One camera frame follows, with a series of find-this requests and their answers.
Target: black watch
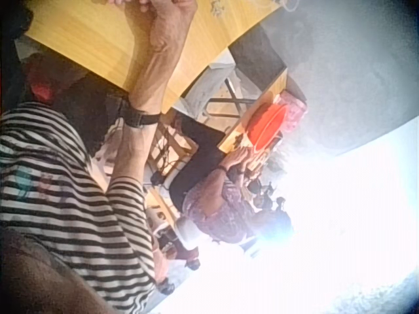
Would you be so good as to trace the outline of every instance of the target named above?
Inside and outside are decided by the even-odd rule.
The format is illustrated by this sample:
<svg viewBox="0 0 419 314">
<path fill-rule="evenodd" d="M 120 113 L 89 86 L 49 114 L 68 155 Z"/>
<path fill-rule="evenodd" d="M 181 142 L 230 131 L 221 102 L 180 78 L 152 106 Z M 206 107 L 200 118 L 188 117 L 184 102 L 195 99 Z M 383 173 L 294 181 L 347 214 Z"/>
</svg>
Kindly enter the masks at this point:
<svg viewBox="0 0 419 314">
<path fill-rule="evenodd" d="M 149 126 L 156 124 L 160 120 L 159 114 L 145 114 L 144 111 L 134 109 L 130 105 L 128 98 L 125 98 L 122 105 L 121 117 L 124 123 L 131 128 L 140 128 L 141 126 Z"/>
</svg>

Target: patterned top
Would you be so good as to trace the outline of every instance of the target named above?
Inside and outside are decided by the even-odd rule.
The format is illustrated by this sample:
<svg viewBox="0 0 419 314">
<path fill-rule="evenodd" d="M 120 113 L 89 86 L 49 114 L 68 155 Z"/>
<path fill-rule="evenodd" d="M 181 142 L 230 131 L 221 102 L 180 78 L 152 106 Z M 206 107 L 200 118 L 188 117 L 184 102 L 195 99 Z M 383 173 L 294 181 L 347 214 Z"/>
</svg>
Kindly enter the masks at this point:
<svg viewBox="0 0 419 314">
<path fill-rule="evenodd" d="M 1 225 L 43 245 L 114 308 L 139 313 L 155 287 L 140 183 L 120 177 L 104 192 L 77 132 L 40 103 L 0 123 Z"/>
<path fill-rule="evenodd" d="M 202 185 L 203 182 L 198 183 L 187 193 L 183 202 L 183 214 L 216 241 L 242 242 L 249 233 L 246 221 L 254 215 L 254 212 L 250 204 L 243 199 L 240 188 L 226 178 L 221 192 L 225 203 L 212 216 L 206 217 L 204 209 L 197 205 Z"/>
</svg>

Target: floral blouse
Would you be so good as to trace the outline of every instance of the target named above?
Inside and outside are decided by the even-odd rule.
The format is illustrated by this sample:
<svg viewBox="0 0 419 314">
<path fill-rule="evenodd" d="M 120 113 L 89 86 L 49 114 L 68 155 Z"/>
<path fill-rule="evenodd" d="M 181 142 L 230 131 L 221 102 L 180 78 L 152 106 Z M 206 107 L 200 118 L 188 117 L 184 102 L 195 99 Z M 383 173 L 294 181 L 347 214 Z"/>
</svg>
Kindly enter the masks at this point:
<svg viewBox="0 0 419 314">
<path fill-rule="evenodd" d="M 243 241 L 249 233 L 246 221 L 253 216 L 253 209 L 243 199 L 240 188 L 230 179 L 225 179 L 221 196 L 226 202 L 210 217 L 206 217 L 204 208 L 198 205 L 202 192 L 201 182 L 187 193 L 183 202 L 183 214 L 216 241 Z"/>
</svg>

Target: black and white striped shirt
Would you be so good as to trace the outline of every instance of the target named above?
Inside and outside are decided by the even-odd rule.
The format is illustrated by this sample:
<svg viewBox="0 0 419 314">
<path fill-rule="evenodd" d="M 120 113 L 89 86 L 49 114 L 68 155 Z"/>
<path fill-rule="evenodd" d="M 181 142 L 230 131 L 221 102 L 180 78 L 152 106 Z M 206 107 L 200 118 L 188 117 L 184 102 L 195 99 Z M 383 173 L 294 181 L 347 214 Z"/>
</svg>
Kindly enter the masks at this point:
<svg viewBox="0 0 419 314">
<path fill-rule="evenodd" d="M 84 144 L 60 113 L 25 103 L 1 117 L 1 224 L 30 236 L 126 313 L 155 287 L 143 188 L 128 177 L 104 192 Z"/>
</svg>

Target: red bowl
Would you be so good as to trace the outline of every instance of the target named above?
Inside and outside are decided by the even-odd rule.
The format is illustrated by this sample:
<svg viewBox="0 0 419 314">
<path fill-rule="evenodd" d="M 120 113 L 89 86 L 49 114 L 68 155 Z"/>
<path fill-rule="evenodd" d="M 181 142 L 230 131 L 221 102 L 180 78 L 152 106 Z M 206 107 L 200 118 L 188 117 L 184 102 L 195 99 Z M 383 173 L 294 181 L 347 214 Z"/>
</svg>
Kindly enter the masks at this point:
<svg viewBox="0 0 419 314">
<path fill-rule="evenodd" d="M 286 114 L 287 106 L 275 103 L 263 105 L 256 111 L 247 125 L 247 137 L 255 152 L 260 152 L 272 142 Z"/>
</svg>

